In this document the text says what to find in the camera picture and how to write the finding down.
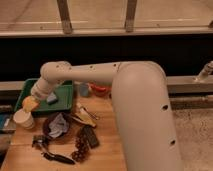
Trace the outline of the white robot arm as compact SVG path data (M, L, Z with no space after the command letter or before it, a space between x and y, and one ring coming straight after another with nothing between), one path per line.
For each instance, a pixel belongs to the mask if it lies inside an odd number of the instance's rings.
M152 61L48 62L22 106L35 109L67 80L111 87L127 171L183 171L164 70Z

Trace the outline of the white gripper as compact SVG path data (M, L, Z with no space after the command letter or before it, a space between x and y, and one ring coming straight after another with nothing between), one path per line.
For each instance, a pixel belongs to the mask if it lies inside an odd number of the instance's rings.
M40 77L31 88L31 95L22 101L22 108L25 112L31 112L39 106L37 100L45 100L57 87L56 83L49 83Z

